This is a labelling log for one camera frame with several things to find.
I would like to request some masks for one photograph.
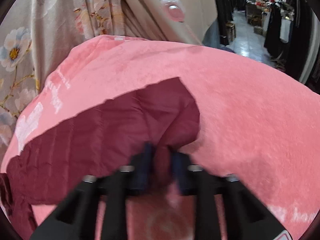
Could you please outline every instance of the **white tiled floor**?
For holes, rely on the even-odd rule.
[[[245,19],[245,12],[234,11],[233,20],[236,25],[236,38],[227,47],[234,50],[236,54],[275,67],[276,63],[270,61],[270,55],[267,49],[263,47],[265,38],[254,33],[254,27],[249,25]]]

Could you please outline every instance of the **maroon garment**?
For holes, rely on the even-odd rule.
[[[36,228],[32,204],[59,203],[84,175],[109,175],[147,141],[156,146],[156,182],[165,185],[170,181],[168,146],[191,143],[198,131],[199,110],[179,78],[126,93],[30,141],[1,176],[1,200],[27,240]]]

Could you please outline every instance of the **sticker with red border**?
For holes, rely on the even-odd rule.
[[[290,234],[288,233],[287,230],[283,230],[279,236],[277,236],[275,239],[273,240],[292,240]]]

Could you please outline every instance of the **flower center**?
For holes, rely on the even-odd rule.
[[[19,48],[13,48],[10,53],[9,56],[11,58],[11,60],[15,60],[19,54],[20,49]]]

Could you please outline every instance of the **pink blanket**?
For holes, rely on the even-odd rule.
[[[75,47],[19,117],[1,172],[58,122],[176,76],[201,120],[198,140],[182,151],[213,174],[238,174],[298,239],[320,206],[320,97],[269,66],[217,49],[106,35]],[[191,203],[172,191],[130,199],[129,237],[189,239]],[[37,222],[52,208],[34,206]]]

